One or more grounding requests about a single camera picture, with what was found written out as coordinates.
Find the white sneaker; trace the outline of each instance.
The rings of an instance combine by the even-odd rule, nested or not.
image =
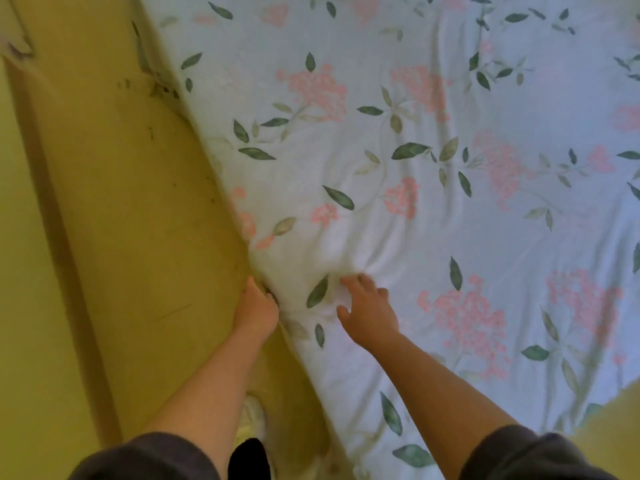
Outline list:
[[[238,448],[242,443],[251,438],[257,438],[264,444],[267,436],[267,421],[264,409],[256,396],[246,395],[240,413],[240,421],[234,439],[234,449]],[[275,471],[273,462],[267,454],[269,469],[271,471],[271,480],[275,480]]]

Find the person's right hand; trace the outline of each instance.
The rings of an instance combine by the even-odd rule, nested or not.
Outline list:
[[[351,313],[344,306],[338,306],[336,311],[340,323],[357,345],[372,352],[399,333],[387,289],[377,288],[366,274],[344,276],[340,282],[351,294]]]

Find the sleeve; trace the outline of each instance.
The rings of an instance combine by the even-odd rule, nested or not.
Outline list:
[[[69,480],[220,480],[196,445],[168,433],[149,433],[86,458]]]
[[[523,426],[505,426],[471,453],[460,480],[616,480],[588,464],[564,436],[538,436]]]

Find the floor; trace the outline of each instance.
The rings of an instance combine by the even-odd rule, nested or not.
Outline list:
[[[135,435],[230,330],[249,273],[187,121],[151,97],[128,0],[14,0],[35,58],[28,90],[120,428]],[[280,477],[328,444],[278,331],[252,391]]]

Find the wall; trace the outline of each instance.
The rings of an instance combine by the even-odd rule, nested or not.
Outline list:
[[[61,479],[98,437],[0,69],[0,477]]]

